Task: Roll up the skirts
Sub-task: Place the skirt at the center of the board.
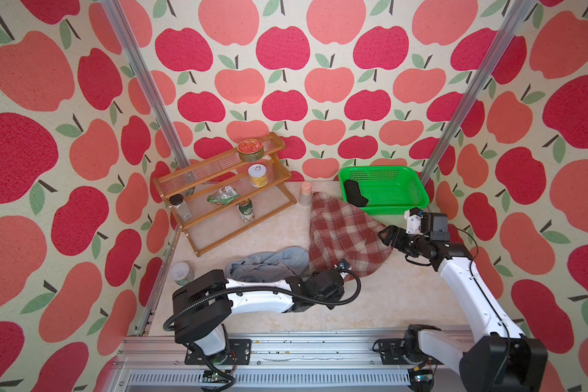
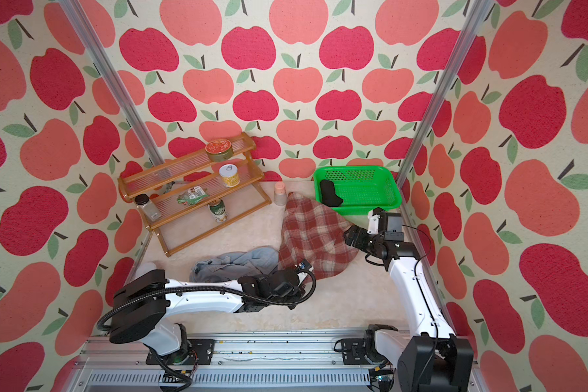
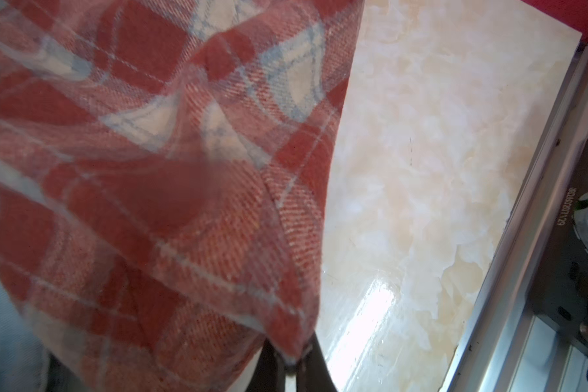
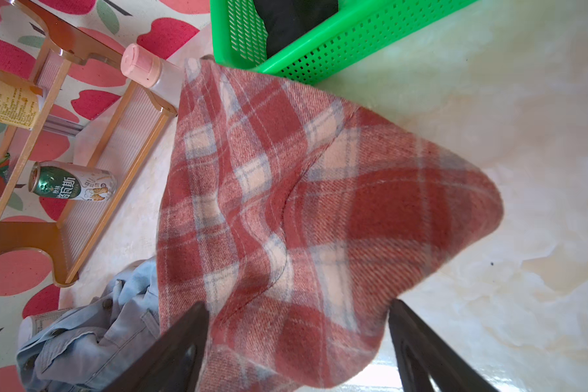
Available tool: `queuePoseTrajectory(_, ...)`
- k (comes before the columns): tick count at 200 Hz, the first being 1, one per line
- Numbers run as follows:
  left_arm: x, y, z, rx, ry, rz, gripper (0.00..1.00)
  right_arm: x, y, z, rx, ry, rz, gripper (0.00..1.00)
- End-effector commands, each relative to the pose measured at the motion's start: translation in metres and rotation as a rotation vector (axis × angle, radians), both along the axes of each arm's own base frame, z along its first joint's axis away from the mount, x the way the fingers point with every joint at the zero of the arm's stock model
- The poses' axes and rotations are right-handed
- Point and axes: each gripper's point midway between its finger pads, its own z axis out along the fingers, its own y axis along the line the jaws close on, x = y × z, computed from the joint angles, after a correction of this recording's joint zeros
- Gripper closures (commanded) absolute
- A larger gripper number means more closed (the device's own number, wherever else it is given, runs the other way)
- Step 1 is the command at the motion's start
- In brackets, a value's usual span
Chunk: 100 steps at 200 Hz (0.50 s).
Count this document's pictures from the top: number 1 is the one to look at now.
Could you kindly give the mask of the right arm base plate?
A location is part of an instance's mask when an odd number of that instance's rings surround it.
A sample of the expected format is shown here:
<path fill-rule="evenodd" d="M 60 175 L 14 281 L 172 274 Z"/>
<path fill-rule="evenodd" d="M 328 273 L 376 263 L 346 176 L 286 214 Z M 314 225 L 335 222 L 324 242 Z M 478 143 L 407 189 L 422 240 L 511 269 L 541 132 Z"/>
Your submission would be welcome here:
<path fill-rule="evenodd" d="M 380 356 L 383 365 L 419 366 L 421 362 L 410 360 L 404 349 L 403 339 L 378 339 L 372 351 Z"/>

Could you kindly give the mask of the green plastic basket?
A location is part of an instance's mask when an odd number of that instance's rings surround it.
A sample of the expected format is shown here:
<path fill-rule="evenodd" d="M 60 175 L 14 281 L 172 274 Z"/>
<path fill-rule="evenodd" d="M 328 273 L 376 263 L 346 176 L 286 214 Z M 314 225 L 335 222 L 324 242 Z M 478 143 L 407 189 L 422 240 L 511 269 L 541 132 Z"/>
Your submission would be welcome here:
<path fill-rule="evenodd" d="M 429 195 L 418 174 L 411 168 L 400 166 L 343 168 L 338 175 L 343 199 L 346 191 L 343 183 L 353 180 L 359 183 L 362 196 L 368 199 L 367 214 L 403 215 L 412 208 L 424 210 L 430 203 Z"/>

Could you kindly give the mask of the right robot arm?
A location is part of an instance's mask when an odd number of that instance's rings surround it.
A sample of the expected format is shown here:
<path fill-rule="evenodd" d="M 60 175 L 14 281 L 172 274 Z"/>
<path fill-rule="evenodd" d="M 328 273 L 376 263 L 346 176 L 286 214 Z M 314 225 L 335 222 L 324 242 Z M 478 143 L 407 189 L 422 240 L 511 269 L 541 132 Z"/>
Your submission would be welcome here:
<path fill-rule="evenodd" d="M 419 257 L 446 282 L 462 307 L 474 338 L 464 345 L 437 327 L 412 324 L 400 353 L 420 367 L 435 359 L 459 375 L 468 391 L 538 391 L 547 368 L 547 348 L 529 338 L 499 305 L 484 282 L 475 258 L 450 239 L 442 213 L 406 214 L 407 228 L 389 225 L 378 233 L 382 243 L 403 253 L 412 264 Z"/>

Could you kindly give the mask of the red plaid skirt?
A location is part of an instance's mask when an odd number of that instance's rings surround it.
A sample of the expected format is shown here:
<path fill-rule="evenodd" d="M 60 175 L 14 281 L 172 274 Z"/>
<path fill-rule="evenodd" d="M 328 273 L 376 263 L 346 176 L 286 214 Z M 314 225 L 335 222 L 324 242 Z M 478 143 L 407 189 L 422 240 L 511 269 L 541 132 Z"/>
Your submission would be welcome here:
<path fill-rule="evenodd" d="M 322 272 L 346 261 L 359 277 L 375 273 L 392 249 L 378 238 L 385 226 L 362 209 L 317 192 L 310 212 L 310 269 Z"/>

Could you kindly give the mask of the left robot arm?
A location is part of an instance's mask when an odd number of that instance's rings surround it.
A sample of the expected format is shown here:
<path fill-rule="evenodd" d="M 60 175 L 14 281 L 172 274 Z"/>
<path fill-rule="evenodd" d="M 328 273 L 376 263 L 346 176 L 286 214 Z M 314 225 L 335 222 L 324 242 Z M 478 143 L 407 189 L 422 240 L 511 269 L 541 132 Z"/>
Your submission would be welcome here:
<path fill-rule="evenodd" d="M 190 351 L 220 355 L 229 350 L 224 323 L 231 315 L 302 313 L 315 305 L 332 310 L 354 302 L 361 291 L 361 279 L 346 261 L 307 279 L 291 276 L 271 283 L 241 282 L 214 269 L 172 294 L 172 315 L 163 330 Z"/>

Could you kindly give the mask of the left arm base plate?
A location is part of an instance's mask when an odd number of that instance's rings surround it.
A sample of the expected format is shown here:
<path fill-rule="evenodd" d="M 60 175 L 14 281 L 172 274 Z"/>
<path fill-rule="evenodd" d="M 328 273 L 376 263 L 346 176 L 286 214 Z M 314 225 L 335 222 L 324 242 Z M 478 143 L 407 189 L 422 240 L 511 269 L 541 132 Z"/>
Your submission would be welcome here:
<path fill-rule="evenodd" d="M 213 365 L 246 366 L 250 362 L 252 341 L 250 339 L 229 339 L 225 349 L 208 358 Z M 204 358 L 198 352 L 188 350 L 185 357 L 185 365 L 204 365 Z"/>

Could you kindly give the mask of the black skirt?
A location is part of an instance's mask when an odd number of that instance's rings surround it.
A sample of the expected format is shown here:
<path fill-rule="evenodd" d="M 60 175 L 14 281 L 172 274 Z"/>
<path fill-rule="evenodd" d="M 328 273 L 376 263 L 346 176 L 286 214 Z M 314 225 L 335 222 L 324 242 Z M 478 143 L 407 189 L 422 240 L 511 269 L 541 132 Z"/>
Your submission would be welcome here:
<path fill-rule="evenodd" d="M 356 207 L 366 207 L 368 199 L 362 196 L 359 183 L 353 180 L 346 180 L 344 183 L 344 191 L 346 191 L 346 200 L 349 204 Z"/>

